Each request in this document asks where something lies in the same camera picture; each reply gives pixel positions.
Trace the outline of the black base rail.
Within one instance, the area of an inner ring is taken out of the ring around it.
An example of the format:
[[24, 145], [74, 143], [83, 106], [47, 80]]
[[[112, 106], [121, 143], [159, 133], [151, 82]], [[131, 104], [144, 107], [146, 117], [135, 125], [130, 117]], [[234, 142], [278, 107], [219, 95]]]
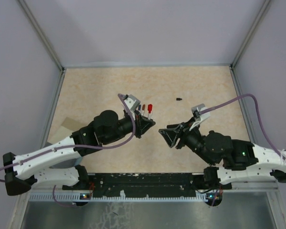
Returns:
[[85, 190], [94, 198], [119, 197], [123, 191], [127, 198], [179, 198], [195, 197], [196, 191], [211, 191], [218, 188], [230, 190], [231, 184], [207, 184], [202, 174], [192, 173], [95, 173], [78, 184], [63, 190]]

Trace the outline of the black capped white pen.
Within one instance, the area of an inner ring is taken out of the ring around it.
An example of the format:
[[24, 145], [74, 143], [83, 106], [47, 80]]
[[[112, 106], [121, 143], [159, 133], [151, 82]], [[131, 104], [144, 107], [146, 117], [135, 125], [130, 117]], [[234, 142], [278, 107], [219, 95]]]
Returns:
[[152, 104], [148, 104], [148, 106], [147, 106], [147, 112], [148, 112], [147, 118], [148, 118], [148, 120], [151, 119], [152, 111], [153, 111], [153, 105]]

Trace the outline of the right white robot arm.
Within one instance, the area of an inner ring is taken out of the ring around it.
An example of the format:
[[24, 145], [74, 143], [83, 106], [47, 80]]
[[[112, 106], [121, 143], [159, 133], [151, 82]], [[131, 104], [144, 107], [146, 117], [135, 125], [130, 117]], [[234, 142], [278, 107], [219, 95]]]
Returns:
[[199, 127], [188, 123], [159, 129], [170, 148], [188, 147], [208, 164], [203, 171], [207, 188], [233, 182], [273, 181], [286, 183], [286, 151], [277, 154], [249, 141], [232, 139], [211, 130], [202, 135]]

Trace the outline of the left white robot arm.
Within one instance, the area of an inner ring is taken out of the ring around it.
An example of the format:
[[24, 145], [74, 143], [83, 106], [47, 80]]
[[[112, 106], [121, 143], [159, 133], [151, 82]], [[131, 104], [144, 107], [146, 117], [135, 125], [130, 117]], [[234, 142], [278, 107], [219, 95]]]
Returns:
[[138, 111], [119, 119], [116, 112], [105, 110], [87, 126], [51, 146], [25, 155], [6, 153], [3, 155], [3, 182], [7, 194], [21, 195], [33, 187], [62, 186], [65, 190], [87, 188], [90, 178], [84, 166], [54, 166], [108, 148], [109, 144], [130, 133], [141, 138], [154, 125], [154, 120], [142, 116]]

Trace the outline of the dark red pen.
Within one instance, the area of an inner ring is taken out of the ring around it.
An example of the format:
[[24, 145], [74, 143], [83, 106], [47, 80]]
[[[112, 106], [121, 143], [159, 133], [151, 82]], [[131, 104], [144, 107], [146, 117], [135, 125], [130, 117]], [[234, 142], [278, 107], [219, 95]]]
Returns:
[[144, 115], [144, 112], [145, 112], [145, 104], [142, 105], [141, 114]]

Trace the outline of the brown cardboard piece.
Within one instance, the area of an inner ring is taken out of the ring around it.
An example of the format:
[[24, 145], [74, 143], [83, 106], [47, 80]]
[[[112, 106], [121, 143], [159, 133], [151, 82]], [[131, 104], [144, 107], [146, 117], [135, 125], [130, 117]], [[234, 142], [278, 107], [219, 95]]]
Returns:
[[66, 117], [58, 130], [53, 134], [53, 136], [48, 140], [48, 143], [55, 144], [64, 138], [70, 136], [73, 132], [84, 127], [84, 124]]

